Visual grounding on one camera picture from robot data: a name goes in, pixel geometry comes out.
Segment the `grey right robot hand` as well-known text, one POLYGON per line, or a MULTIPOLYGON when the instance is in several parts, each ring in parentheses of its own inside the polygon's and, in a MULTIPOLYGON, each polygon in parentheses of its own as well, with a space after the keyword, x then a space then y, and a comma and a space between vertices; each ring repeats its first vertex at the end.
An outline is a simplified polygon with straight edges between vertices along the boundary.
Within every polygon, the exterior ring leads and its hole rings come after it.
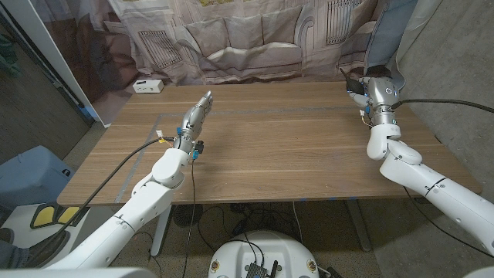
POLYGON ((346 78, 347 92, 364 112, 369 125, 396 124, 392 106, 398 102, 399 89, 390 77, 346 78))

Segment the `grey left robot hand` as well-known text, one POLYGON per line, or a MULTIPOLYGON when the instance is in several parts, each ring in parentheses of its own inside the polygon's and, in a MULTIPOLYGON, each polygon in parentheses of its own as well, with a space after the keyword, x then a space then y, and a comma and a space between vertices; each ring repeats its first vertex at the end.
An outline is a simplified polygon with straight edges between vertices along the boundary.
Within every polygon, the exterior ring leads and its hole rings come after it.
POLYGON ((206 116, 211 111, 213 96, 208 91, 184 115, 181 123, 181 132, 174 142, 174 148, 190 153, 201 133, 206 116))

